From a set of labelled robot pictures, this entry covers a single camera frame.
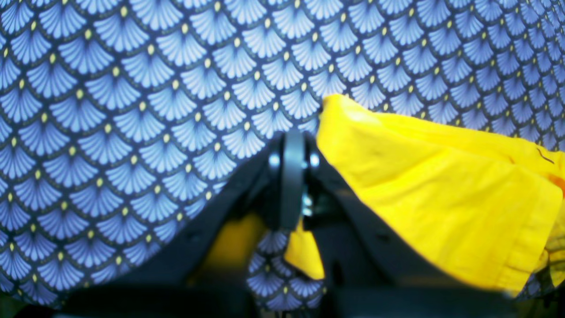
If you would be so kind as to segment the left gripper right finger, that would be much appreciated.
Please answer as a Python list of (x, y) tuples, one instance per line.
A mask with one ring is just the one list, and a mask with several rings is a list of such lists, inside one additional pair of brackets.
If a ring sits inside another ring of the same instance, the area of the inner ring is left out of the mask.
[(305, 229), (326, 273), (323, 305), (507, 305), (430, 264), (361, 202), (305, 136)]

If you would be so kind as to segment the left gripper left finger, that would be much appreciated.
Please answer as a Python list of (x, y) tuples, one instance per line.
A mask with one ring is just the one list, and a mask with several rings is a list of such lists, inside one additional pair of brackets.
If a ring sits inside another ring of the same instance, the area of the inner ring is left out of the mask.
[(153, 257), (74, 292), (68, 305), (179, 305), (239, 294), (263, 231), (283, 229), (283, 138), (241, 165), (222, 191)]

